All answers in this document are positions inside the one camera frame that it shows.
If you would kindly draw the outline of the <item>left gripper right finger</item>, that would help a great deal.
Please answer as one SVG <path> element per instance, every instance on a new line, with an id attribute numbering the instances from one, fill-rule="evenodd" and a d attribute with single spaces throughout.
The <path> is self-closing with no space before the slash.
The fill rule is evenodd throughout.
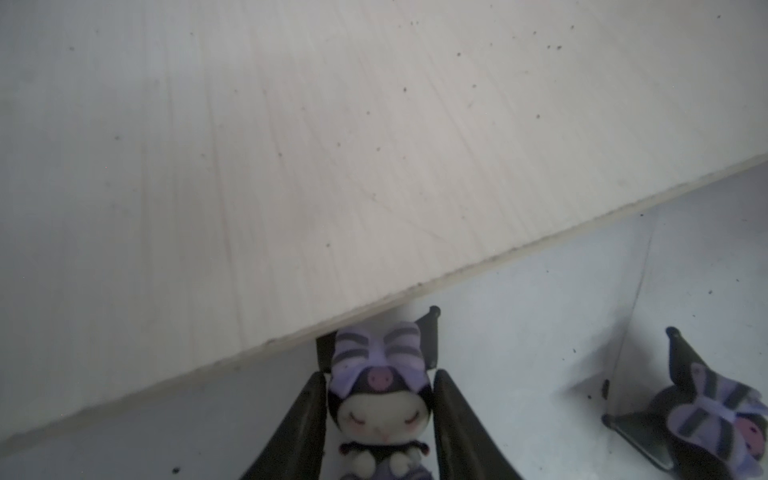
<path id="1" fill-rule="evenodd" d="M 522 480 L 445 369 L 434 382 L 433 425 L 443 480 Z"/>

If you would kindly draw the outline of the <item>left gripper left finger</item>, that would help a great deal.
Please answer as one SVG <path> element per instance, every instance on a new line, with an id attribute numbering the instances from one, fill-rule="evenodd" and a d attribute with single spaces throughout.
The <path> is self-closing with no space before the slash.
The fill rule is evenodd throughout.
<path id="1" fill-rule="evenodd" d="M 242 480 L 316 480 L 326 441 L 326 377 L 314 372 Z"/>

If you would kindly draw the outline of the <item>Kuromi figure black purple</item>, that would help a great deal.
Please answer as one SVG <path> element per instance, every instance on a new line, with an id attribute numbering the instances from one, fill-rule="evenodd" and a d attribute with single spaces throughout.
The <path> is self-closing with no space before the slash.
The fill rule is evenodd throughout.
<path id="1" fill-rule="evenodd" d="M 421 440 L 434 410 L 428 371 L 438 358 L 437 306 L 416 321 L 375 333 L 350 326 L 316 340 L 330 376 L 328 413 L 345 437 L 344 479 L 431 479 Z"/>

